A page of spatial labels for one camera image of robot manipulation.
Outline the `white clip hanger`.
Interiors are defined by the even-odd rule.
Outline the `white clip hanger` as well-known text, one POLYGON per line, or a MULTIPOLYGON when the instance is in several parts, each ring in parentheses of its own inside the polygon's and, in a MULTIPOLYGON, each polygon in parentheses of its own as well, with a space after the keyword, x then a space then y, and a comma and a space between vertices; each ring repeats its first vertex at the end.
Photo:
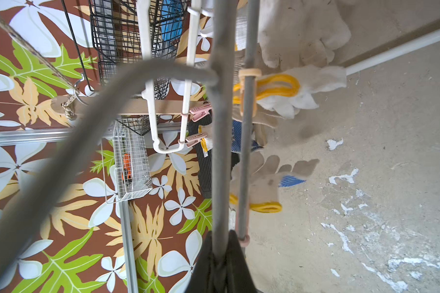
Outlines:
MULTIPOLYGON (((152 57, 152 46, 149 37, 149 16, 148 9, 151 1, 137 1, 136 11, 138 17, 138 29, 142 58, 144 60, 154 59, 152 57)), ((183 25, 183 33, 178 44, 178 52, 187 52, 185 64, 193 66, 196 59, 198 44, 198 30, 200 22, 201 2, 189 1, 187 15, 183 25)), ((192 93, 192 80, 181 81, 178 78, 160 77, 151 79, 145 84, 142 92, 143 99, 147 101, 148 116, 150 122, 150 134, 152 138, 152 148, 159 154, 168 155, 182 151, 186 145, 187 126, 189 120, 190 97, 192 93), (181 117, 178 132, 180 137, 174 148, 169 148, 169 144, 161 145, 159 132, 161 127, 158 119, 163 115, 178 115, 181 117)))

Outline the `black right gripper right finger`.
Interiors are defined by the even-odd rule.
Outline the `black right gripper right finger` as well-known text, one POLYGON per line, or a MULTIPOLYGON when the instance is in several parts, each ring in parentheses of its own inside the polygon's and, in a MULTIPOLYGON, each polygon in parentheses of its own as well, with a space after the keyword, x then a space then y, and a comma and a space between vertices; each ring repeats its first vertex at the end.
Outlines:
POLYGON ((228 234, 227 249, 221 268, 220 293, 256 293, 242 247, 234 230, 228 234))

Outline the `wooden drying rack frame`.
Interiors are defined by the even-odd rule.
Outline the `wooden drying rack frame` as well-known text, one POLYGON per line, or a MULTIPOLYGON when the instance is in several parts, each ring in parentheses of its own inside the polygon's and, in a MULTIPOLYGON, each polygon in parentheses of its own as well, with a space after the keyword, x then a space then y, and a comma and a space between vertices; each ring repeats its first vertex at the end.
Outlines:
MULTIPOLYGON (((35 56, 35 58, 37 58, 38 64, 39 65, 43 65, 45 66, 45 69, 48 69, 49 71, 52 72, 52 76, 57 76, 60 80, 62 80, 62 82, 65 82, 68 88, 72 88, 74 91, 76 91, 76 93, 79 93, 79 90, 70 82, 69 79, 67 79, 67 77, 62 74, 62 72, 60 72, 52 63, 50 63, 46 57, 43 57, 28 41, 26 41, 19 33, 18 31, 16 31, 13 27, 11 27, 8 23, 6 23, 0 16, 0 28, 2 28, 2 30, 6 31, 10 37, 12 39, 17 40, 19 43, 22 43, 21 46, 24 46, 25 49, 27 49, 33 56, 35 56)), ((435 30, 433 32, 430 32, 428 34, 425 35, 421 35, 418 38, 415 38, 413 40, 410 40, 404 44, 400 44, 398 46, 395 46, 393 48, 391 48, 390 50, 387 50, 385 52, 381 52, 379 54, 376 54, 372 57, 369 57, 365 60, 361 60, 357 63, 354 63, 348 67, 345 68, 346 70, 346 74, 347 76, 352 75, 354 73, 358 73, 361 72, 363 70, 366 70, 368 68, 374 67, 376 65, 379 65, 381 63, 384 63, 386 61, 392 60, 394 58, 397 58, 399 56, 403 56, 405 54, 408 54, 409 52, 413 52, 415 50, 418 50, 420 48, 424 48, 426 46, 429 46, 431 44, 434 44, 436 42, 440 42, 440 28, 438 30, 435 30)), ((168 61, 150 61, 149 64, 153 65, 157 65, 157 64, 161 64, 161 65, 166 65, 166 64, 170 64, 168 61)), ((180 65, 181 69, 188 69, 191 72, 194 70, 191 67, 188 67, 187 65, 180 65)), ((207 72, 207 69, 195 69, 194 71, 197 72, 207 72)), ((241 82, 239 82, 238 84, 235 85, 234 92, 239 92, 240 90, 242 91, 244 88, 244 78, 245 77, 253 77, 253 73, 260 73, 259 69, 245 69, 245 68, 241 68, 238 71, 239 73, 239 79, 241 82)), ((273 75, 274 78, 282 78, 285 80, 285 78, 291 78, 291 76, 287 75, 287 74, 275 74, 273 75)), ((289 94, 292 94, 293 90, 292 88, 286 88, 287 90, 290 90, 289 94)), ((264 99, 266 97, 266 94, 268 94, 268 96, 270 95, 285 95, 287 94, 286 92, 280 92, 279 89, 276 89, 278 92, 274 92, 273 90, 268 90, 262 93, 257 93, 257 97, 256 100, 260 100, 264 99)))

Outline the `white yellow cuff glove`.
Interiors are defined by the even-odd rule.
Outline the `white yellow cuff glove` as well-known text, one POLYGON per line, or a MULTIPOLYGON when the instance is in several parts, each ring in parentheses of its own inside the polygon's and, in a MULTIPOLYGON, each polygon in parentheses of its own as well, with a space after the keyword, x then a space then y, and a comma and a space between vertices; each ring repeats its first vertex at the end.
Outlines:
MULTIPOLYGON (((268 90, 278 92, 288 92, 285 95, 266 94, 264 99, 257 102, 257 113, 253 117, 254 123, 274 124, 277 118, 292 119, 302 109, 316 109, 319 105, 315 102, 313 94, 320 92, 331 92, 333 90, 347 86, 347 74, 343 67, 316 67, 307 65, 305 67, 292 68, 282 74, 287 74, 291 78, 274 78, 274 73, 261 75, 256 78, 257 93, 268 90)), ((236 121, 242 121, 243 117, 240 113, 240 91, 234 92, 233 89, 233 112, 232 117, 236 121)))
POLYGON ((341 1, 260 1, 259 61, 285 71, 326 67, 351 39, 338 6, 341 1))

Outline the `beige clothes peg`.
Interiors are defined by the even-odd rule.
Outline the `beige clothes peg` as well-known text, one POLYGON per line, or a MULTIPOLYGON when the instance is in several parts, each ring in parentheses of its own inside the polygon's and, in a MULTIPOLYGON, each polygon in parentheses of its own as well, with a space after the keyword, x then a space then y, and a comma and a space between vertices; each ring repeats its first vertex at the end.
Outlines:
POLYGON ((240 113, 245 116, 250 113, 254 117, 257 113, 256 78, 261 77, 262 71, 258 68, 241 69, 238 72, 240 82, 240 113))

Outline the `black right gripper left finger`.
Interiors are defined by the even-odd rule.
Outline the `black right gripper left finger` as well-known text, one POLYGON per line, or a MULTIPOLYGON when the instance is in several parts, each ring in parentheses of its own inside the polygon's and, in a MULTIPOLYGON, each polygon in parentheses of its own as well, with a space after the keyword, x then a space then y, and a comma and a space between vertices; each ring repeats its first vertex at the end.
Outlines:
POLYGON ((209 231, 201 246, 186 293, 217 293, 215 288, 215 257, 212 252, 212 232, 209 231))

